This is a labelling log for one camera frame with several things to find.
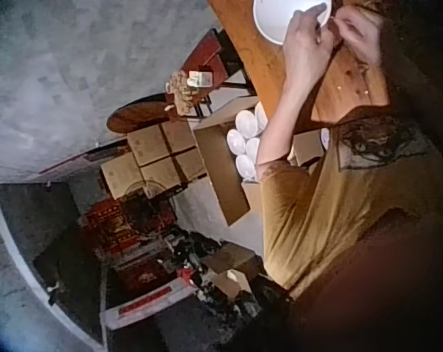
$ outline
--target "white container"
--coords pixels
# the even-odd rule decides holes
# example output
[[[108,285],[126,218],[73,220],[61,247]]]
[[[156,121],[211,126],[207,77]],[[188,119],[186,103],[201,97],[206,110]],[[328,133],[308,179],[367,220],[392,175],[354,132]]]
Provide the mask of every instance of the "white container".
[[[259,32],[267,40],[282,45],[293,13],[322,3],[327,9],[318,16],[318,22],[324,26],[331,16],[331,0],[255,0],[252,11]]]
[[[246,138],[256,137],[260,133],[256,116],[249,110],[242,110],[236,115],[236,129]]]
[[[231,153],[241,155],[246,152],[246,141],[244,137],[235,129],[231,129],[227,134],[228,147]]]
[[[236,157],[236,169],[243,179],[255,180],[256,168],[251,159],[246,154]]]
[[[246,142],[246,154],[254,164],[256,164],[257,150],[259,149],[259,143],[260,139],[258,139],[257,137],[251,138],[249,141]]]
[[[267,126],[267,115],[261,102],[256,104],[254,115],[257,120],[257,128],[259,128],[261,132],[264,131]]]

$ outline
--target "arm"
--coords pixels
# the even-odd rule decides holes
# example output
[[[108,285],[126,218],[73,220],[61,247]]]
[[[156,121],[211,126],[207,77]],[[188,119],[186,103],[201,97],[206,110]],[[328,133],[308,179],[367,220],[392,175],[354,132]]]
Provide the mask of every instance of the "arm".
[[[443,154],[443,94],[404,55],[391,26],[381,16],[353,6],[339,9],[334,21],[357,56],[380,66],[406,93],[417,112],[415,120]]]
[[[317,17],[325,9],[321,4],[306,12],[296,11],[288,25],[283,48],[287,78],[277,109],[260,139],[258,180],[273,162],[290,152],[300,109],[326,71],[334,38],[327,28],[322,28],[319,37],[315,30]]]

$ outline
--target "mustard t-shirt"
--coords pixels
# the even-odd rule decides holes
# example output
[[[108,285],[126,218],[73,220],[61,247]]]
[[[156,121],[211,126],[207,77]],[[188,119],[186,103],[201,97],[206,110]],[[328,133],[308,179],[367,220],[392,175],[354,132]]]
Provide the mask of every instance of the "mustard t-shirt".
[[[273,164],[261,192],[266,271],[297,298],[388,210],[443,216],[443,158],[412,121],[374,117],[332,128],[311,175]]]

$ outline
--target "person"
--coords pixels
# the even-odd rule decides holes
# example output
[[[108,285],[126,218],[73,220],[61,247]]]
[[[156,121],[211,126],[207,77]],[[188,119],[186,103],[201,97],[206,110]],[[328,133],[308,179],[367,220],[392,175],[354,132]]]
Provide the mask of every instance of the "person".
[[[411,109],[335,125],[312,174],[291,166],[297,116],[333,51],[331,30],[317,30],[325,9],[290,21],[285,85],[260,141],[264,266],[295,300],[290,319],[308,344],[407,351],[443,332],[443,95],[381,16],[342,7],[333,21],[345,44]]]

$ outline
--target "graphic print on shirt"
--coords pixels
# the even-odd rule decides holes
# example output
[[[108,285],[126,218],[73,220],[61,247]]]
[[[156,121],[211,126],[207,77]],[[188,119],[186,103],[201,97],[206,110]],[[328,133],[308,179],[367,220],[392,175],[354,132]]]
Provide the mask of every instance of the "graphic print on shirt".
[[[430,147],[415,123],[388,115],[349,122],[337,129],[340,171],[383,167],[400,158],[424,155]]]

